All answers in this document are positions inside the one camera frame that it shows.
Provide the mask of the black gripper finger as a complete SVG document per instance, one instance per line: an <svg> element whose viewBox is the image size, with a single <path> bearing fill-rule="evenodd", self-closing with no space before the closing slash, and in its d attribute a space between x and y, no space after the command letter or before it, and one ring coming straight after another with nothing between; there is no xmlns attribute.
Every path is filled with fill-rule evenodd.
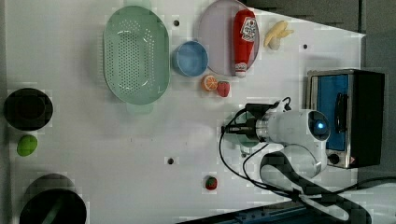
<svg viewBox="0 0 396 224"><path fill-rule="evenodd" d="M229 134L246 134L245 131L233 131L233 130L222 130L221 133L229 133Z"/></svg>
<svg viewBox="0 0 396 224"><path fill-rule="evenodd" d="M245 124L231 124L224 126L225 130L243 130L247 126Z"/></svg>

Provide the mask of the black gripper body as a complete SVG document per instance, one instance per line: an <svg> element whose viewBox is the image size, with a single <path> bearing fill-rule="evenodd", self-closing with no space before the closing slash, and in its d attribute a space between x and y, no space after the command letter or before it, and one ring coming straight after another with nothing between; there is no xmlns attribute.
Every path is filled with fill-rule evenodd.
<svg viewBox="0 0 396 224"><path fill-rule="evenodd" d="M257 120L254 118L250 118L246 121L246 126L247 126L246 136L248 139L250 139L252 141L259 140L259 137L256 133L256 123L257 123Z"/></svg>

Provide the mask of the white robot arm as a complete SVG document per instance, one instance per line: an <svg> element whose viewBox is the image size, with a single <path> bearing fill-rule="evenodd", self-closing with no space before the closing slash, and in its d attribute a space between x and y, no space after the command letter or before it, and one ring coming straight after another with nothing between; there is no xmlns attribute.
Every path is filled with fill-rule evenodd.
<svg viewBox="0 0 396 224"><path fill-rule="evenodd" d="M244 135L281 149L262 155L259 178L242 177L253 185L303 204L336 224L395 224L395 178L384 176L331 191L312 181L327 167L329 121L310 109L247 104L235 115L249 113L243 123L231 119L222 134Z"/></svg>

